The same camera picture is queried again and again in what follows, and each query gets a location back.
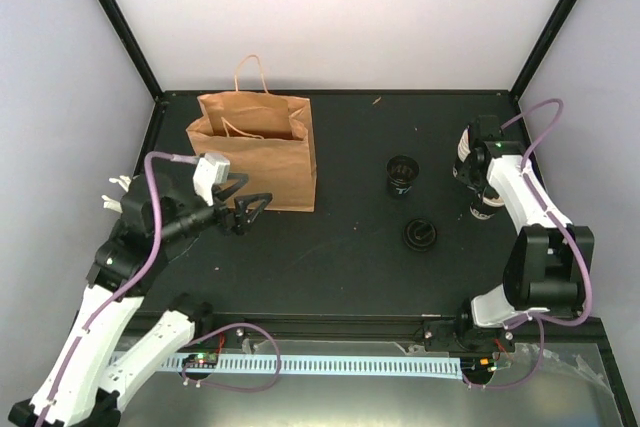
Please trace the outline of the brown paper bag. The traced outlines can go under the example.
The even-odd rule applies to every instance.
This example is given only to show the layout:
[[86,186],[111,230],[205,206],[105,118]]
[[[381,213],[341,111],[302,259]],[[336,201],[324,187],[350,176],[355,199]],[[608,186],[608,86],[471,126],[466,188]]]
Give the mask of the brown paper bag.
[[269,192],[270,210],[315,210],[317,163],[311,101],[305,97],[243,91],[239,70],[230,91],[197,97],[201,117],[186,129],[197,154],[217,153],[249,181],[245,193]]

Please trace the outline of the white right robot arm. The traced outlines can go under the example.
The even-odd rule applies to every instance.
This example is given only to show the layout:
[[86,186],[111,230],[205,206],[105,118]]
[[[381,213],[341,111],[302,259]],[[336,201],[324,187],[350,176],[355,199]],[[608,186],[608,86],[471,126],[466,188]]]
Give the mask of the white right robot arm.
[[472,215],[486,220],[504,209],[517,234],[501,283],[470,299],[468,316],[454,326],[467,350],[485,344],[491,329],[512,330],[531,320],[574,327],[592,309],[594,235],[557,208],[529,155],[522,143],[506,139],[493,115],[470,122],[458,143],[453,174],[474,194]]

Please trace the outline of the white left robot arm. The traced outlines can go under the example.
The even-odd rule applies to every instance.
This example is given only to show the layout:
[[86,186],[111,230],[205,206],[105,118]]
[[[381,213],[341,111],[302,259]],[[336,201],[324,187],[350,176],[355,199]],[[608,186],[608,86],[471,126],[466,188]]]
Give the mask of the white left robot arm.
[[118,340],[153,282],[199,234],[217,227],[246,233],[271,203],[269,192],[240,194],[247,175],[193,176],[192,189],[147,172],[122,176],[124,194],[107,205],[119,213],[95,254],[80,309],[45,382],[15,403],[16,426],[116,426],[132,397],[173,353],[214,335],[212,307],[181,294],[123,357],[110,360]]

